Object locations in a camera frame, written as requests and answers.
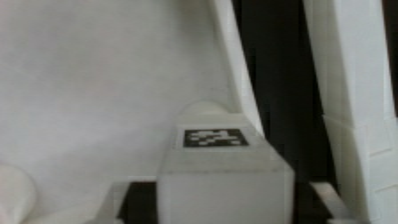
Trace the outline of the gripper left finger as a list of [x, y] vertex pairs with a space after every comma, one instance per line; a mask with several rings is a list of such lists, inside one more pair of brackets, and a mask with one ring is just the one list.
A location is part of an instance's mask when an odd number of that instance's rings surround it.
[[107, 191], [100, 211], [95, 218], [96, 224], [123, 224], [119, 213], [127, 199], [128, 189], [128, 182], [116, 182], [111, 185], [111, 189]]

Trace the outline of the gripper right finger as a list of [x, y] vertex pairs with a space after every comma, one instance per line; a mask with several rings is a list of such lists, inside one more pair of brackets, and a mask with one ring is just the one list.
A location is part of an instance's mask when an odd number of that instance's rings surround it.
[[327, 211], [333, 218], [327, 224], [356, 224], [356, 218], [343, 199], [338, 195], [336, 189], [329, 182], [313, 182], [311, 187], [320, 197], [322, 204], [326, 205]]

